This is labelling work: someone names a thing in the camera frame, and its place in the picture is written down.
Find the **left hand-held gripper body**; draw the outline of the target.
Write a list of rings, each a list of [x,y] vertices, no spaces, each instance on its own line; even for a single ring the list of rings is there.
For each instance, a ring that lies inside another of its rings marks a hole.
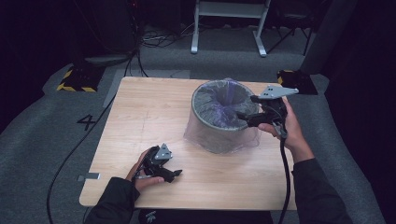
[[[172,179],[173,172],[163,166],[172,158],[172,152],[166,144],[152,147],[143,160],[144,172],[149,176],[160,176],[163,179]]]

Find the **grey tape strip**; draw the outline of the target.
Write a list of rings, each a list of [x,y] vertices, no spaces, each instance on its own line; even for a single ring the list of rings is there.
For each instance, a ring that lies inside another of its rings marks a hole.
[[[99,173],[86,173],[85,175],[79,175],[77,178],[78,182],[85,181],[86,179],[100,179]]]

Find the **yellow-black striped base plate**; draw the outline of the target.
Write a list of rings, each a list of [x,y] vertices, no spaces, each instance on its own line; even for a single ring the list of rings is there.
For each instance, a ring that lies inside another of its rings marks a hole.
[[[75,68],[71,66],[57,87],[58,91],[97,92],[104,67]]]
[[[300,94],[318,94],[311,77],[300,70],[280,70],[276,73],[276,78],[282,87],[298,89]]]

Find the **person's right hand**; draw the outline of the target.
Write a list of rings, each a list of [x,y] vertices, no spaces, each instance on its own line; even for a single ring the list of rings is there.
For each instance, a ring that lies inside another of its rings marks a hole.
[[[290,151],[295,163],[314,159],[315,156],[304,139],[301,126],[289,101],[286,98],[283,98],[283,102],[288,112],[288,115],[286,116],[286,130],[288,131],[288,137],[285,140],[285,148]]]

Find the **person's left hand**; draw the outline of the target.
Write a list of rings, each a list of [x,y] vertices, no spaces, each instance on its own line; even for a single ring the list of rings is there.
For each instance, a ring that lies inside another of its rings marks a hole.
[[[147,187],[154,186],[154,185],[164,182],[164,179],[160,176],[147,177],[147,178],[143,178],[143,179],[138,179],[136,177],[136,174],[138,173],[138,169],[140,167],[140,163],[145,158],[145,156],[148,152],[149,152],[148,150],[145,150],[141,153],[138,161],[132,166],[128,175],[125,177],[126,180],[128,180],[130,182],[134,182],[135,188],[139,192],[142,192],[143,189],[145,189]]]

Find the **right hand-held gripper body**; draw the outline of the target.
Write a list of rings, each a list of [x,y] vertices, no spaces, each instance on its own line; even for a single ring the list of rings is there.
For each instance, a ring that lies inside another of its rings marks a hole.
[[[284,119],[287,116],[287,109],[284,105],[283,98],[289,95],[297,94],[296,88],[285,88],[280,86],[268,85],[258,96],[259,104],[266,114],[275,116],[275,119]]]

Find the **black tripod stand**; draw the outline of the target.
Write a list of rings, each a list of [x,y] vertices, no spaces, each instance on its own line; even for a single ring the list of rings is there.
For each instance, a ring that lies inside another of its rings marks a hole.
[[[280,28],[285,27],[288,28],[289,31],[282,35],[280,33]],[[280,35],[280,39],[267,50],[267,53],[270,53],[276,47],[278,47],[287,37],[290,35],[294,35],[297,29],[300,29],[303,35],[306,38],[306,42],[304,44],[303,55],[305,56],[308,50],[308,45],[311,40],[311,36],[313,34],[314,28],[314,17],[308,14],[296,14],[296,13],[281,13],[278,12],[276,15],[276,23],[275,28],[278,34]]]

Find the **person's dark torso clothing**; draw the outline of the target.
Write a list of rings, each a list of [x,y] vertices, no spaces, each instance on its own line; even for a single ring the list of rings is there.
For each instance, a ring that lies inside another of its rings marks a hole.
[[[140,224],[274,224],[268,211],[141,209]]]

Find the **dark pole with grey base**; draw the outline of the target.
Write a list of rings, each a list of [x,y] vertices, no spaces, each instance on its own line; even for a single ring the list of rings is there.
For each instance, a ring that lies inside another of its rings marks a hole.
[[[73,0],[101,49],[89,56],[95,65],[114,65],[133,58],[138,51],[138,25],[131,0]]]

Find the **grey post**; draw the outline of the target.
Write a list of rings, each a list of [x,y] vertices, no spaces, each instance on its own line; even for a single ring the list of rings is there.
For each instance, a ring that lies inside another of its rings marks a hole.
[[[320,73],[346,28],[357,3],[358,0],[332,0],[318,28],[318,33],[301,64],[301,72],[308,75]]]

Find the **white metal stand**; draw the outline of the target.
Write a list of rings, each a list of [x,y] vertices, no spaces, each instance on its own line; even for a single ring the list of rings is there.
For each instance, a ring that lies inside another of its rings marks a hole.
[[[196,0],[194,9],[194,28],[191,40],[191,53],[198,52],[199,43],[199,20],[201,16],[228,17],[243,19],[259,19],[258,29],[253,32],[258,52],[261,57],[267,56],[267,51],[262,43],[262,30],[270,9],[272,0],[264,0],[260,4],[208,2]]]

